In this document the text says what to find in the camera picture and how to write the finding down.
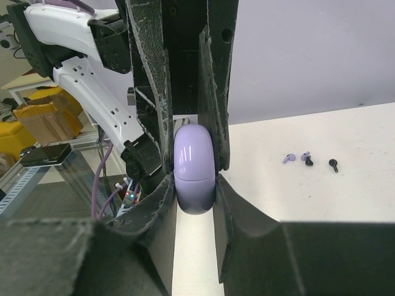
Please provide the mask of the lilac earbud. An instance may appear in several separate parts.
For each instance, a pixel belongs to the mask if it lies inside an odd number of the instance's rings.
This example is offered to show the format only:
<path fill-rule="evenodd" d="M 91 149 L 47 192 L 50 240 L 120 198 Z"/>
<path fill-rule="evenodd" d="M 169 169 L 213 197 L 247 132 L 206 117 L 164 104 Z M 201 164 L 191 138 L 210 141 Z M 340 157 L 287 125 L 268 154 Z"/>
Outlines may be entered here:
<path fill-rule="evenodd" d="M 288 154 L 287 156 L 284 157 L 282 160 L 282 164 L 285 164 L 287 162 L 293 162 L 296 160 L 296 156 L 294 154 Z"/>
<path fill-rule="evenodd" d="M 305 161 L 307 160 L 307 158 L 309 157 L 309 155 L 310 155 L 310 152 L 309 152 L 309 151 L 304 152 L 304 153 L 301 155 L 301 160 L 302 160 L 303 162 L 305 162 Z"/>

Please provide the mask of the lilac charging case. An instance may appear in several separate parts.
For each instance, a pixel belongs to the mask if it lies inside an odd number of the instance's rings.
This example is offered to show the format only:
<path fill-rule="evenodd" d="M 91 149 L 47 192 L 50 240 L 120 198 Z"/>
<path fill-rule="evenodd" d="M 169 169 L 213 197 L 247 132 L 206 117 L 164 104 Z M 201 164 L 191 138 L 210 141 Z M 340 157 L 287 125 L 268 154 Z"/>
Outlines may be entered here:
<path fill-rule="evenodd" d="M 176 132 L 173 152 L 180 208 L 189 215 L 209 211 L 215 195 L 215 157 L 209 132 L 202 125 L 183 125 Z"/>

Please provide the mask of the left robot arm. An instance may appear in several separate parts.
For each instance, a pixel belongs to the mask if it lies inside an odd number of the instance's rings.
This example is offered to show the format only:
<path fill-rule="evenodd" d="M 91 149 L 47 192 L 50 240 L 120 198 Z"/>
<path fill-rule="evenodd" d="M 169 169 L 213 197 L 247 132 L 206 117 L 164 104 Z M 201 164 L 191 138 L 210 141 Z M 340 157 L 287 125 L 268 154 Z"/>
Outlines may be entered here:
<path fill-rule="evenodd" d="M 8 16 L 36 73 L 70 93 L 141 179 L 173 171 L 173 117 L 196 115 L 230 164 L 228 92 L 237 1 L 12 1 Z"/>

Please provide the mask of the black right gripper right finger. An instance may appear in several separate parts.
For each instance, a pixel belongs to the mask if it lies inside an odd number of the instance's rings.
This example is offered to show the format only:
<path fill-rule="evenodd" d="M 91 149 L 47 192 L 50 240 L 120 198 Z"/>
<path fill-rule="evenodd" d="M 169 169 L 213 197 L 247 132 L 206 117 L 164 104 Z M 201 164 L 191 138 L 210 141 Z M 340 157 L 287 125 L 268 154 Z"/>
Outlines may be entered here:
<path fill-rule="evenodd" d="M 226 295 L 393 295 L 392 223 L 279 222 L 223 176 L 213 207 Z"/>

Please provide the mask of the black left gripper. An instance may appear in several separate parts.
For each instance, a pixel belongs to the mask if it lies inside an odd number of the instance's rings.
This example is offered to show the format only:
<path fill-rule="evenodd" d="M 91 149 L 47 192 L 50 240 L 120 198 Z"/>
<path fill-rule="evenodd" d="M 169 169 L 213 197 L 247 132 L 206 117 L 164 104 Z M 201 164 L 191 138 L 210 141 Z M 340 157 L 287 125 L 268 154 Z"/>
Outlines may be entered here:
<path fill-rule="evenodd" d="M 157 146 L 163 170 L 173 170 L 173 114 L 197 110 L 198 123 L 211 136 L 215 170 L 229 169 L 228 94 L 238 2 L 126 5 L 138 122 Z"/>

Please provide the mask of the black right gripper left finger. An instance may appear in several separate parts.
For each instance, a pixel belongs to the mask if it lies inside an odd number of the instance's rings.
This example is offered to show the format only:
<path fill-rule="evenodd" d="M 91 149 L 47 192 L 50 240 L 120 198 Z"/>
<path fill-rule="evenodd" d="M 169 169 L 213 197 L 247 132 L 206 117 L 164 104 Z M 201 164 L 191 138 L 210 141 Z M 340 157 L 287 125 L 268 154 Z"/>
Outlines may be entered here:
<path fill-rule="evenodd" d="M 5 220 L 1 294 L 170 295 L 175 223 L 172 174 L 113 220 Z"/>

